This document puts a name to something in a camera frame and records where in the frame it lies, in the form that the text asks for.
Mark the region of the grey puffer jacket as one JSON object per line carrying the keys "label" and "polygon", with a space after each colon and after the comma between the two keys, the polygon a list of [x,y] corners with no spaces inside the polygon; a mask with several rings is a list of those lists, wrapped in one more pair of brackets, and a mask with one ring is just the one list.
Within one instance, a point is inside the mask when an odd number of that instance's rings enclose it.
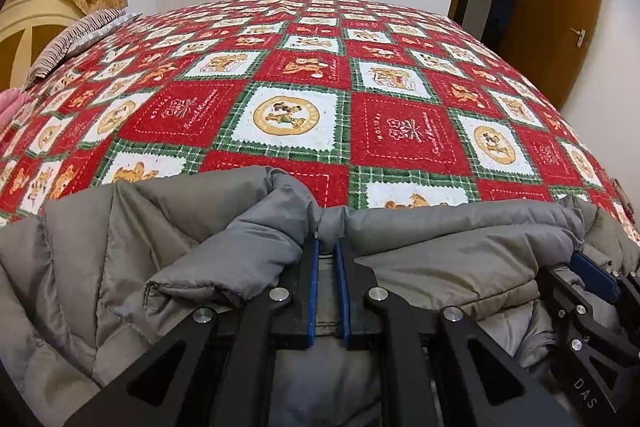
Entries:
{"label": "grey puffer jacket", "polygon": [[277,283],[309,239],[348,242],[413,306],[462,308],[525,367],[555,340],[541,268],[578,291],[572,254],[639,268],[620,222],[574,196],[352,209],[269,167],[119,181],[2,228],[2,365],[35,418],[62,425],[195,307],[237,308]]}

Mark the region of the red patchwork bear bedspread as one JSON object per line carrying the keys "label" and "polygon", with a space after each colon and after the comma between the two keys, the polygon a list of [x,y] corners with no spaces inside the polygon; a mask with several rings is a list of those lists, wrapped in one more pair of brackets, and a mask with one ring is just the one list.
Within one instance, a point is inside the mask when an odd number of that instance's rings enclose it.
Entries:
{"label": "red patchwork bear bedspread", "polygon": [[575,195],[638,231],[588,147],[447,17],[360,0],[140,15],[26,90],[1,132],[1,219],[90,186],[272,166],[324,207]]}

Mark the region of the brown wooden door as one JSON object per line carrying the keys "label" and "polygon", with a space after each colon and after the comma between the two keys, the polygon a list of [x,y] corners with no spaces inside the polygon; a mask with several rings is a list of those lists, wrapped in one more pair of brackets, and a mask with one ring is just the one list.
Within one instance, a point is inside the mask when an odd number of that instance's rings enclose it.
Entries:
{"label": "brown wooden door", "polygon": [[562,108],[582,70],[601,0],[515,0],[499,54]]}

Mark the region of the pink folded blanket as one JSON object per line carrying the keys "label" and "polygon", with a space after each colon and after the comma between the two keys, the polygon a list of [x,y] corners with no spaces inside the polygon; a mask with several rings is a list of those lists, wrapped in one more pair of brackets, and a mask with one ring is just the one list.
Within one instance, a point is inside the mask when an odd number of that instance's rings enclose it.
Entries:
{"label": "pink folded blanket", "polygon": [[34,99],[34,96],[18,88],[1,93],[0,131],[3,132],[14,121],[21,110]]}

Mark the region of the striped grey pillow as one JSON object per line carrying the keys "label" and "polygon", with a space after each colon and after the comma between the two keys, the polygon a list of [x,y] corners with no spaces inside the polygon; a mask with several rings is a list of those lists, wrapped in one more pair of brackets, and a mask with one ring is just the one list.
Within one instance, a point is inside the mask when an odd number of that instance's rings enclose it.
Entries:
{"label": "striped grey pillow", "polygon": [[133,22],[140,13],[127,13],[122,9],[97,10],[76,20],[52,39],[32,63],[23,83],[23,90],[51,74],[68,58],[85,52],[90,46],[111,35],[115,30]]}

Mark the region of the cream wooden headboard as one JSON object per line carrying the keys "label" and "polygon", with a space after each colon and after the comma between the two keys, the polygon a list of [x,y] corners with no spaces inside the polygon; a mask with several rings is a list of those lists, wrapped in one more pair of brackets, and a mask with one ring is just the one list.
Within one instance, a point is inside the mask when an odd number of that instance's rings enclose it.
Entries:
{"label": "cream wooden headboard", "polygon": [[68,0],[16,0],[1,10],[1,90],[22,87],[40,52],[84,13]]}

